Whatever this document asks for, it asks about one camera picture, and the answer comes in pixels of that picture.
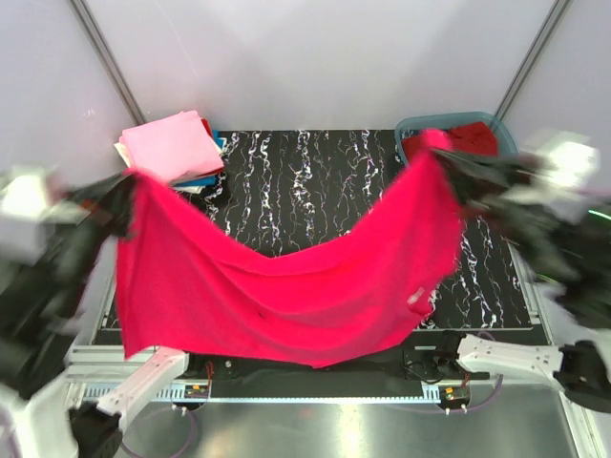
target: white wall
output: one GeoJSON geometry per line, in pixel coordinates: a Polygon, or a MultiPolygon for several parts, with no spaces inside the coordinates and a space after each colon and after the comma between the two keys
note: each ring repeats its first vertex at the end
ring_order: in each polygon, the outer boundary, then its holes
{"type": "MultiPolygon", "coordinates": [[[[131,119],[68,2],[0,3],[0,62],[0,170],[57,166],[74,184],[120,170],[112,145],[131,119]]],[[[0,242],[9,237],[0,232],[0,242]]],[[[84,299],[86,319],[113,266],[108,246],[84,299]]]]}
{"type": "Polygon", "coordinates": [[[494,113],[552,0],[88,0],[148,119],[393,128],[494,113]]]}
{"type": "MultiPolygon", "coordinates": [[[[589,187],[607,191],[611,196],[609,18],[608,0],[573,2],[505,123],[518,145],[541,128],[589,135],[590,144],[599,148],[601,154],[599,173],[589,187]]],[[[547,303],[546,308],[558,342],[594,340],[611,363],[611,339],[575,326],[554,304],[547,303]]],[[[599,415],[598,420],[611,454],[611,415],[599,415]]]]}

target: black wire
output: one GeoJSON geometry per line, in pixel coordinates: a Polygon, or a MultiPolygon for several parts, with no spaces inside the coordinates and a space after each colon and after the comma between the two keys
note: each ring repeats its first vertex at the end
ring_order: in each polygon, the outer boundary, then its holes
{"type": "Polygon", "coordinates": [[[411,375],[413,375],[420,382],[424,382],[427,385],[435,385],[435,384],[438,384],[439,382],[441,382],[443,379],[446,378],[445,375],[442,375],[441,377],[439,377],[438,379],[435,379],[435,380],[426,380],[424,377],[421,377],[420,375],[415,373],[413,370],[411,370],[411,368],[414,365],[416,365],[416,364],[420,364],[420,366],[422,367],[422,370],[425,370],[424,365],[422,364],[421,361],[414,361],[413,363],[406,364],[405,368],[406,368],[406,370],[408,370],[410,372],[411,375]]]}

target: red towel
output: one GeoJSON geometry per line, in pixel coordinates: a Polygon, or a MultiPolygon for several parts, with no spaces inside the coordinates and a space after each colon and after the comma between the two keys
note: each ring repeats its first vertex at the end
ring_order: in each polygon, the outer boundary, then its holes
{"type": "MultiPolygon", "coordinates": [[[[498,145],[495,134],[483,122],[454,127],[448,131],[450,142],[455,150],[482,156],[497,156],[498,145]]],[[[409,162],[423,147],[422,136],[415,135],[401,141],[403,152],[409,162]]]]}
{"type": "MultiPolygon", "coordinates": [[[[438,131],[432,146],[449,148],[438,131]]],[[[118,246],[125,356],[150,345],[324,366],[400,344],[432,310],[463,229],[441,167],[422,154],[352,231],[268,258],[140,176],[135,237],[118,246]]]]}

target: laundry basket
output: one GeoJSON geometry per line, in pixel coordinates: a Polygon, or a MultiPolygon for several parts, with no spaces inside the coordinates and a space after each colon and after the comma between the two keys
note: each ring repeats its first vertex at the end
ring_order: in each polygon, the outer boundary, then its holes
{"type": "Polygon", "coordinates": [[[404,138],[420,134],[422,129],[441,129],[446,130],[452,127],[465,126],[474,122],[484,122],[495,134],[498,143],[499,156],[516,156],[517,147],[503,123],[491,114],[483,112],[436,114],[433,116],[409,117],[404,119],[394,129],[394,138],[397,142],[399,156],[404,164],[408,164],[408,159],[403,151],[401,141],[404,138]]]}

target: metallic floor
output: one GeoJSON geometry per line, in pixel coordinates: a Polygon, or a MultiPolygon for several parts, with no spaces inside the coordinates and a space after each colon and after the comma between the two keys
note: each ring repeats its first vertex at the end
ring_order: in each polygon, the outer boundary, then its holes
{"type": "MultiPolygon", "coordinates": [[[[490,391],[487,385],[474,386],[472,405],[490,391]]],[[[491,404],[466,415],[446,417],[401,408],[210,404],[194,412],[197,437],[181,457],[578,456],[558,394],[544,386],[506,385],[491,404]]],[[[169,457],[181,448],[189,431],[188,416],[181,418],[166,405],[148,405],[132,423],[125,443],[146,458],[169,457]]],[[[116,457],[127,456],[121,451],[116,457]]]]}

